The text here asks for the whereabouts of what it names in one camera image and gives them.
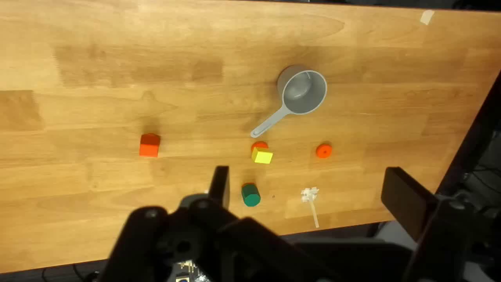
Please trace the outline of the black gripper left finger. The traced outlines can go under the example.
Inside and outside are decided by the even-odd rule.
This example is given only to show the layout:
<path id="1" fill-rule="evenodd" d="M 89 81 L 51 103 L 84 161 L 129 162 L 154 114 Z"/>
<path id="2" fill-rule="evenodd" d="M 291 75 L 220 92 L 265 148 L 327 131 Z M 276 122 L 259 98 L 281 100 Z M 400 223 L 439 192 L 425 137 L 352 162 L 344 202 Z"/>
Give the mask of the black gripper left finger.
<path id="1" fill-rule="evenodd" d="M 222 206 L 228 206 L 229 191 L 229 167 L 217 166 L 212 172 L 208 195 Z"/>

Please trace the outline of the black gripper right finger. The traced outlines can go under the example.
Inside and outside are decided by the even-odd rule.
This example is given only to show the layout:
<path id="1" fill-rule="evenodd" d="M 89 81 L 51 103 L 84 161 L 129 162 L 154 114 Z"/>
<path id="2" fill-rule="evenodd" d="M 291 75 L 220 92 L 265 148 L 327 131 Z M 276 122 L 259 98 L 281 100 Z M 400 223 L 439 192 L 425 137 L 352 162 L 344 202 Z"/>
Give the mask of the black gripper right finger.
<path id="1" fill-rule="evenodd" d="M 414 241 L 438 203 L 438 198 L 402 167 L 384 169 L 380 200 Z"/>

